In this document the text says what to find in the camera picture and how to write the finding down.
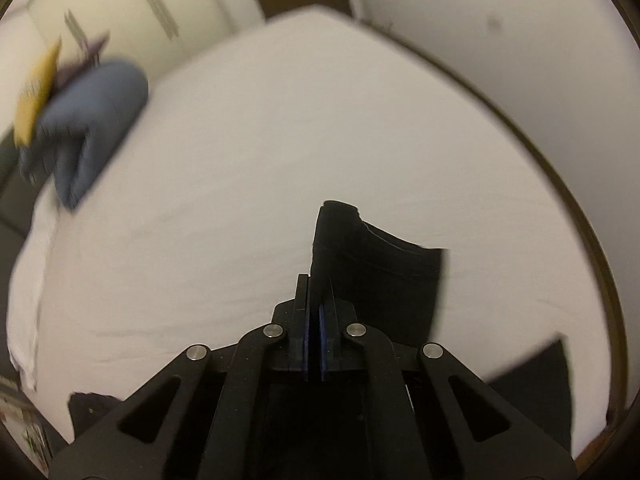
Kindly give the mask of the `black denim pants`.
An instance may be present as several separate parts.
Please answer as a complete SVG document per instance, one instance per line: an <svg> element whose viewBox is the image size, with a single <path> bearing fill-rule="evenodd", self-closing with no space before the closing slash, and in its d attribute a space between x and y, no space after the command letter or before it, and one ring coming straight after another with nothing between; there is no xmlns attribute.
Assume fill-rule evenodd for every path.
<svg viewBox="0 0 640 480"><path fill-rule="evenodd" d="M570 461L572 400L553 341L484 382L448 350L424 352L444 252L322 205L308 292L308 368L288 369L293 299L237 344L183 353L86 429L70 456L105 478L239 478L281 457L310 474L357 462L388 478L438 467L548 477ZM341 303L341 369L321 369L320 306Z"/></svg>

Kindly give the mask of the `white bed mattress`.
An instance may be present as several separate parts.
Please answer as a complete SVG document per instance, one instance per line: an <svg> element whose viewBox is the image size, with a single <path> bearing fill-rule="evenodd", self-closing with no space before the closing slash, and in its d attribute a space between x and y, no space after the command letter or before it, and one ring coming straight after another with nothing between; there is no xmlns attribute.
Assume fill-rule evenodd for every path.
<svg viewBox="0 0 640 480"><path fill-rule="evenodd" d="M327 200L445 249L432 337L478 376L561 338L573 453L600 434L608 331L559 194L476 99L317 9L159 82L84 201L60 206L26 396L70 438L73 393L126 398L190 344L265 324L308 271Z"/></svg>

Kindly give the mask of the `white pillow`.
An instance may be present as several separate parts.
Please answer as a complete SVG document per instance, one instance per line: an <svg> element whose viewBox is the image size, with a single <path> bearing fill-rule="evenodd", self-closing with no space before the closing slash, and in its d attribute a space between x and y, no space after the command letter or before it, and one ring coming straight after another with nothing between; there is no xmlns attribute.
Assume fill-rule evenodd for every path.
<svg viewBox="0 0 640 480"><path fill-rule="evenodd" d="M40 307L48 260L60 220L60 202L52 181L42 188L32 226L14 264L10 284L6 342L10 360L27 390L36 390Z"/></svg>

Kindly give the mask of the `folded blue-grey duvet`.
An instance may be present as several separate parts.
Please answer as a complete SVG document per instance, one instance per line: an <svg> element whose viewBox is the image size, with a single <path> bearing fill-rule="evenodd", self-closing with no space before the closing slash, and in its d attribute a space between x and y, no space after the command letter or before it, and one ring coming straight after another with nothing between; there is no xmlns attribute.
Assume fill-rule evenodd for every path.
<svg viewBox="0 0 640 480"><path fill-rule="evenodd" d="M96 183L149 101L148 77L124 58L89 68L58 92L18 150L24 178L54 179L56 196L74 210Z"/></svg>

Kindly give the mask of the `dark grey padded headboard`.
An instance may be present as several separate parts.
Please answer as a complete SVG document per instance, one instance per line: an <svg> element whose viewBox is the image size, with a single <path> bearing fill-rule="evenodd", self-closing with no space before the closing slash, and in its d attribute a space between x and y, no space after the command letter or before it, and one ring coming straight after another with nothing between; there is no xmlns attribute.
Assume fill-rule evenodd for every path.
<svg viewBox="0 0 640 480"><path fill-rule="evenodd" d="M32 212L39 188L23 179L18 170L18 151L13 128L1 135L1 224L25 238L32 226Z"/></svg>

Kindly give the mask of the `purple cushion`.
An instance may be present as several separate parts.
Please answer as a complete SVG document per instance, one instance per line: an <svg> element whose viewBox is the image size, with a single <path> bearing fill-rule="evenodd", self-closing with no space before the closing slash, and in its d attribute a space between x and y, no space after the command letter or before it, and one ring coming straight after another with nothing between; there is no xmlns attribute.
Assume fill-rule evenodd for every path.
<svg viewBox="0 0 640 480"><path fill-rule="evenodd" d="M85 44L73 61L62 63L56 69L53 81L53 89L61 90L66 84L72 82L75 78L97 66L100 62L100 55L103 48L110 41L111 34L106 32L95 40L91 40Z"/></svg>

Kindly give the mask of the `white wardrobe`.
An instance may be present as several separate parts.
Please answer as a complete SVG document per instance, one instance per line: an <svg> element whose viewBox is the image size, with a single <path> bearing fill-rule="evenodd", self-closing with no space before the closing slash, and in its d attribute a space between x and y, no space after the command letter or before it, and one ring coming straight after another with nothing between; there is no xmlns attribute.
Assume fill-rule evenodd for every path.
<svg viewBox="0 0 640 480"><path fill-rule="evenodd" d="M59 41L62 60L71 61L107 35L104 55L130 58L157 82L265 21L258 0L12 0L1 19L1 43L15 29L29 58Z"/></svg>

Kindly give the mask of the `yellow cushion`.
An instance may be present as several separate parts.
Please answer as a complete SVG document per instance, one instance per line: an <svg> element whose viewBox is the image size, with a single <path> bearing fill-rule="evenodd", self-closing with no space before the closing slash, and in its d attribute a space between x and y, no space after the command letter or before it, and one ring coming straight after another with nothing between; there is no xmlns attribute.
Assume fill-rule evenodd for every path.
<svg viewBox="0 0 640 480"><path fill-rule="evenodd" d="M32 143L36 121L51 93L61 49L62 40L58 39L40 56L21 88L13 121L17 148L28 148Z"/></svg>

